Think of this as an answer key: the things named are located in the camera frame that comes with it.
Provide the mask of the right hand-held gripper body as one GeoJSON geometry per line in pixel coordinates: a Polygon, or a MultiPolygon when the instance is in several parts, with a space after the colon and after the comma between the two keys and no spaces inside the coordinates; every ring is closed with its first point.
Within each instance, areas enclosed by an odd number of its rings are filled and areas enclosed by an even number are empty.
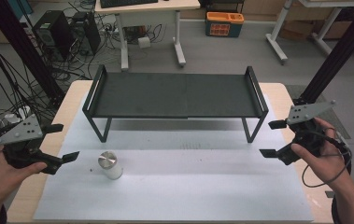
{"type": "Polygon", "coordinates": [[[293,105],[286,118],[287,125],[295,133],[292,142],[305,147],[313,155],[318,156],[324,143],[324,131],[315,118],[335,105],[335,100],[308,105],[293,105]]]}

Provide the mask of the white power strip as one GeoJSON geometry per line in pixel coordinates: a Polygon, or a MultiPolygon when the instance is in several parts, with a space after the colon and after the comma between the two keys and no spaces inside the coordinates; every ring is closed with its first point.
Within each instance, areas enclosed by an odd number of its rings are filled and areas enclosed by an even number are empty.
{"type": "Polygon", "coordinates": [[[4,115],[4,119],[11,124],[19,123],[31,115],[31,107],[24,105],[19,107],[16,112],[10,112],[4,115]]]}

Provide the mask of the black computer tower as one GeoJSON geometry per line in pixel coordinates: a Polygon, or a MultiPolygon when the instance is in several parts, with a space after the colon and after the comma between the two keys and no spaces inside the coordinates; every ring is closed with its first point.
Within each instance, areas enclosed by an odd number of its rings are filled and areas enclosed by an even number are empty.
{"type": "Polygon", "coordinates": [[[52,61],[65,61],[74,39],[66,16],[61,10],[48,10],[36,22],[33,31],[45,46],[52,61]]]}
{"type": "Polygon", "coordinates": [[[78,53],[89,56],[96,53],[101,37],[92,12],[77,12],[70,23],[73,37],[79,42],[78,53]]]}

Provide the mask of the orange and blue toolbox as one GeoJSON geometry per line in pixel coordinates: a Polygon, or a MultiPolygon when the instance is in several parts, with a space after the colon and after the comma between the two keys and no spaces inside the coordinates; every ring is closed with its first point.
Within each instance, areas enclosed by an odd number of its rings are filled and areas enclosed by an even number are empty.
{"type": "Polygon", "coordinates": [[[207,12],[205,17],[205,34],[217,37],[239,37],[244,16],[241,13],[207,12]]]}

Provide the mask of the white desk with wooden top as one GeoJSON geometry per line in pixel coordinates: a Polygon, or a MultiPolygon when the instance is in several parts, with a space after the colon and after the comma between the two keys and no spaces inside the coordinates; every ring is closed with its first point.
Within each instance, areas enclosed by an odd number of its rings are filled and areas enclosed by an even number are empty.
{"type": "Polygon", "coordinates": [[[158,0],[156,3],[150,4],[109,8],[102,8],[100,2],[97,1],[94,11],[98,14],[115,16],[120,34],[120,68],[122,71],[127,71],[129,69],[129,53],[127,40],[123,33],[125,27],[173,23],[175,25],[173,46],[177,55],[177,63],[183,67],[186,64],[186,59],[180,44],[180,12],[199,7],[198,0],[158,0]]]}

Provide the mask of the person's left hand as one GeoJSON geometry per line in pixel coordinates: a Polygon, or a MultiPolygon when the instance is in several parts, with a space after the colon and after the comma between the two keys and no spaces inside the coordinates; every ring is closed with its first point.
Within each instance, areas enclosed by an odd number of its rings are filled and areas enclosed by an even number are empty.
{"type": "Polygon", "coordinates": [[[0,152],[0,203],[2,203],[27,177],[40,173],[47,167],[45,162],[36,162],[17,169],[7,163],[0,152]]]}

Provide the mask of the black keyboard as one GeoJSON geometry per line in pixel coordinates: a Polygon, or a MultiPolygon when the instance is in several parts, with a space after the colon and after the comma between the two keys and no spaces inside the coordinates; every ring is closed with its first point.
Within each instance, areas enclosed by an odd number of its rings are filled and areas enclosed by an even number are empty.
{"type": "Polygon", "coordinates": [[[127,7],[157,3],[158,0],[99,0],[101,8],[127,7]]]}

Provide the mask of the person's right hand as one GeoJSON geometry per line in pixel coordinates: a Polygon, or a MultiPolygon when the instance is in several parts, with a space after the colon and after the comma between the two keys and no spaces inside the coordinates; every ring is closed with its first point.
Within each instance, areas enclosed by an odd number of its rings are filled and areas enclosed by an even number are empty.
{"type": "Polygon", "coordinates": [[[306,162],[312,172],[334,192],[354,188],[354,181],[345,167],[345,159],[340,150],[326,141],[320,148],[320,156],[312,155],[299,144],[291,145],[292,151],[306,162]]]}

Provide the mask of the black metal shelf rack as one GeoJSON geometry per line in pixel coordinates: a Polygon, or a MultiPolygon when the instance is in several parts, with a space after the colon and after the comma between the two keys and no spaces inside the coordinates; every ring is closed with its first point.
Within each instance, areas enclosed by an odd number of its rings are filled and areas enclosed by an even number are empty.
{"type": "Polygon", "coordinates": [[[82,111],[101,142],[113,119],[239,118],[248,142],[269,109],[252,67],[243,75],[108,73],[100,66],[82,111]]]}

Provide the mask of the white foam mat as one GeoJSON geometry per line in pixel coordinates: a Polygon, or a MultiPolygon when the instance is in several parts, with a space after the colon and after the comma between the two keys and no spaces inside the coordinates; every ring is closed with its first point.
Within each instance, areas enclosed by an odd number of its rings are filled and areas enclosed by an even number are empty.
{"type": "Polygon", "coordinates": [[[78,158],[48,177],[34,218],[309,223],[295,169],[260,152],[284,145],[267,125],[248,142],[239,119],[115,119],[102,143],[78,112],[60,150],[78,158]],[[119,179],[98,164],[105,151],[117,156],[119,179]]]}

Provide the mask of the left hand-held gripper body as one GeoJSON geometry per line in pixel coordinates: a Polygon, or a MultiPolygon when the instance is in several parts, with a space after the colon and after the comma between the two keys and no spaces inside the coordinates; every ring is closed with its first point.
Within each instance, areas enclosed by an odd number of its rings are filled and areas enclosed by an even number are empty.
{"type": "Polygon", "coordinates": [[[13,126],[0,136],[0,146],[7,163],[21,169],[42,161],[39,149],[44,134],[35,114],[13,126]]]}

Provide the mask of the brown cardboard box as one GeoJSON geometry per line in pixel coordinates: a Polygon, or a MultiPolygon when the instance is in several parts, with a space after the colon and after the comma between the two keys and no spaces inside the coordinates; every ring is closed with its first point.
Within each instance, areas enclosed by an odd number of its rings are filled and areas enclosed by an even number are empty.
{"type": "MultiPolygon", "coordinates": [[[[319,34],[325,21],[330,18],[333,7],[292,6],[284,20],[279,36],[290,40],[305,40],[312,33],[319,34]]],[[[347,30],[351,21],[343,21],[342,14],[336,17],[324,39],[339,39],[347,30]]]]}

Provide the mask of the black metal frame post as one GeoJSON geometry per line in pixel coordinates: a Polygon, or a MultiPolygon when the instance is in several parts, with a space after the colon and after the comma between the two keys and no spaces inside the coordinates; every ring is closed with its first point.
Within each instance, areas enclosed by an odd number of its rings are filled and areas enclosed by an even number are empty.
{"type": "Polygon", "coordinates": [[[297,99],[292,100],[293,104],[314,104],[353,53],[354,21],[349,25],[306,89],[297,99]]]}
{"type": "Polygon", "coordinates": [[[65,93],[42,61],[7,0],[0,0],[0,31],[31,71],[39,86],[48,96],[50,104],[59,108],[64,100],[65,93]]]}

